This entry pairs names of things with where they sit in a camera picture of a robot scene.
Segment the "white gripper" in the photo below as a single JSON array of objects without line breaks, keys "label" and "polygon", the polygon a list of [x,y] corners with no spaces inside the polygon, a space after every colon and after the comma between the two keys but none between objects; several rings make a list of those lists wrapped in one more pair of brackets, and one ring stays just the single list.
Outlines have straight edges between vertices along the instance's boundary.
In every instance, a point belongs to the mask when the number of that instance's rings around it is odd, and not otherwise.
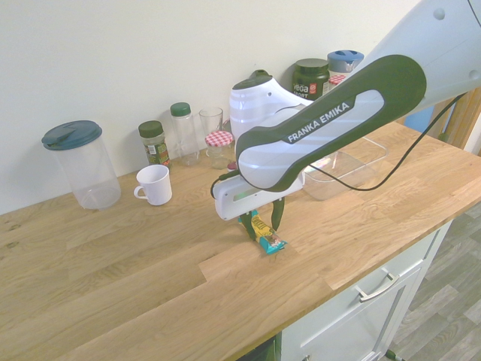
[{"label": "white gripper", "polygon": [[271,192],[260,190],[248,184],[238,173],[226,173],[219,176],[219,183],[213,186],[215,209],[223,220],[239,217],[248,236],[255,241],[256,232],[252,225],[253,213],[261,206],[272,202],[271,226],[278,230],[285,208],[283,197],[299,191],[304,186],[304,175],[300,173],[293,184],[284,191]]}]

